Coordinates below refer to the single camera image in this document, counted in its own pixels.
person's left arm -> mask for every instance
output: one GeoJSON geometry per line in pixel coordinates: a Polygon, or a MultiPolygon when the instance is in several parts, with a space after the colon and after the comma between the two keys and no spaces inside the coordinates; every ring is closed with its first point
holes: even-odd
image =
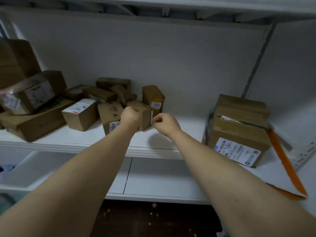
{"type": "Polygon", "coordinates": [[[89,236],[142,115],[127,107],[121,124],[0,216],[1,236],[89,236]]]}

skin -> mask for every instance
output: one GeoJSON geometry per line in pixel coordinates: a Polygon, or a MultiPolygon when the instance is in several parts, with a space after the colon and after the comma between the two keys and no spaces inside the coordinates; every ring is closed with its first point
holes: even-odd
{"type": "MultiPolygon", "coordinates": [[[[121,124],[77,154],[0,216],[1,236],[89,236],[142,115],[125,108],[121,124]]],[[[316,219],[237,163],[183,132],[170,114],[154,118],[235,236],[316,236],[316,219]]]]}

person's right hand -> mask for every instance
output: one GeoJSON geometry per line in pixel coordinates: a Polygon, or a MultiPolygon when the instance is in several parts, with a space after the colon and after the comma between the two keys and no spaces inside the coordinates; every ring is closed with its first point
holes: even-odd
{"type": "Polygon", "coordinates": [[[170,137],[172,133],[181,131],[180,125],[176,118],[171,114],[159,113],[153,118],[155,128],[160,133],[170,137]]]}

person's right arm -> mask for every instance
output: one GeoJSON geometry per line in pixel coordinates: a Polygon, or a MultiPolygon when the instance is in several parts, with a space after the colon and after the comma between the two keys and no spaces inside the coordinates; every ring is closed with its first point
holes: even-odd
{"type": "Polygon", "coordinates": [[[183,132],[170,114],[154,117],[232,237],[316,236],[316,218],[236,162],[183,132]]]}

brown floor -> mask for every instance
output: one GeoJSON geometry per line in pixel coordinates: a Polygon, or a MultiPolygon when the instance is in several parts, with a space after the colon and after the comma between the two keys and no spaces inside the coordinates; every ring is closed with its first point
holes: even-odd
{"type": "Polygon", "coordinates": [[[221,231],[210,205],[104,200],[90,237],[213,237],[221,231]]]}

